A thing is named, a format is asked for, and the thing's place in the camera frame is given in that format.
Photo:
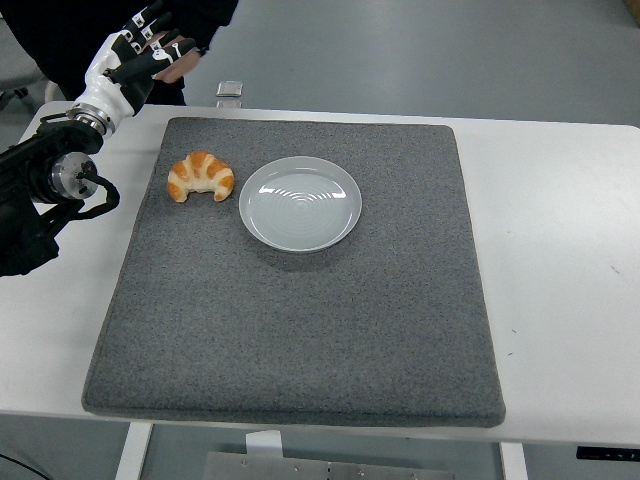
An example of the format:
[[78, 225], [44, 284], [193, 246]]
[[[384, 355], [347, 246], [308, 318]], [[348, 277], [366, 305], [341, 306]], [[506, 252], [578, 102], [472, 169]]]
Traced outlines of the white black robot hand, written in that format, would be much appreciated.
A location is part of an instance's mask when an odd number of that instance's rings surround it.
[[113, 130], [136, 115], [153, 89], [155, 75], [195, 48], [177, 29], [161, 34], [172, 15], [155, 1], [104, 41], [85, 74], [85, 90], [75, 100], [77, 118], [87, 114]]

